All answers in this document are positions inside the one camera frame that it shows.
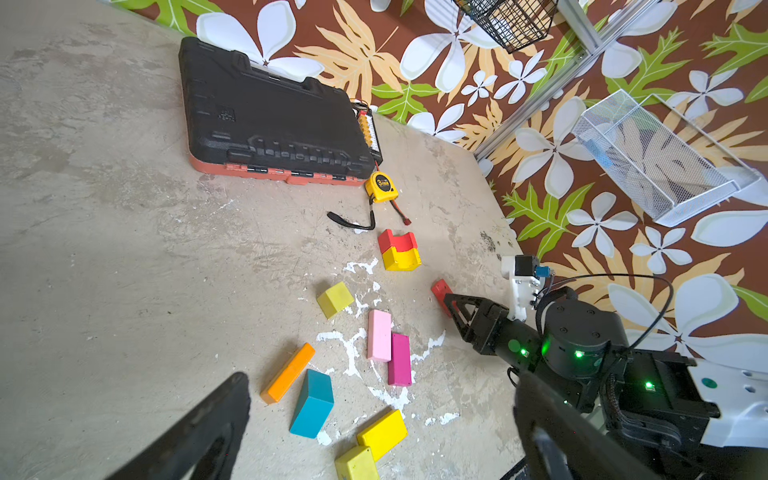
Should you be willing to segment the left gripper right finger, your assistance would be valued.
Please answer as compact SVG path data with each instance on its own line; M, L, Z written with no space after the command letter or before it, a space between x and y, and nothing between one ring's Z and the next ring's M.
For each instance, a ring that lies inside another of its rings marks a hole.
M658 477L530 373L519 377L513 413L530 479Z

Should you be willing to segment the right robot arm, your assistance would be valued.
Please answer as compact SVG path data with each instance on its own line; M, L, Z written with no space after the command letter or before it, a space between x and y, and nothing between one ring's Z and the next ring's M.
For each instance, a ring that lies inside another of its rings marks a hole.
M445 291L438 301L462 339L531 374L564 405L600 411L607 436L668 479L767 475L767 378L669 349L639 349L619 316L568 287L533 303L527 324L492 300Z

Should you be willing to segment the red arch block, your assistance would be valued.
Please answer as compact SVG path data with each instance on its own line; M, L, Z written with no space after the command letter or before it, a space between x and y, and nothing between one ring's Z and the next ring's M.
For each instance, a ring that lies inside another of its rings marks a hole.
M418 243L413 233L408 232L403 235L395 235L390 229L384 230L378 236L378 244L381 254L392 248L398 253L405 253L418 248Z

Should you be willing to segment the magenta block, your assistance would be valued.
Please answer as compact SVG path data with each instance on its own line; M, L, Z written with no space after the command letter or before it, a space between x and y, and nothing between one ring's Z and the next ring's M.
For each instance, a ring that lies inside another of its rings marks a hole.
M388 384L408 387L412 385L411 351L408 336L391 335L391 360L388 362Z

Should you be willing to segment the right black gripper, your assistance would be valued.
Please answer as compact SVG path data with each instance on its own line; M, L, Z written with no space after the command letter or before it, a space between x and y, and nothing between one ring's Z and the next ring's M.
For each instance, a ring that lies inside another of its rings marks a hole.
M540 334L521 320L510 320L509 310L489 299L448 293L443 303L461 336L481 355L497 356L514 372L533 372L539 361Z

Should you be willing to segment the yellow arch block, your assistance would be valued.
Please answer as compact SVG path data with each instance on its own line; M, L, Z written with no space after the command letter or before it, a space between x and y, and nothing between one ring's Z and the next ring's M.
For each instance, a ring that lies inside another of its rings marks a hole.
M417 248L399 252L395 247L391 247L382 254L382 259L387 271L408 272L422 265Z

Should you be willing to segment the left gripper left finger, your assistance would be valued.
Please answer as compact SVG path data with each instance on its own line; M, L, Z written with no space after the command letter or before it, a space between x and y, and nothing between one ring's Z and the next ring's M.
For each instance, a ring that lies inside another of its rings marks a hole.
M249 421L248 376L235 372L112 479L229 479Z

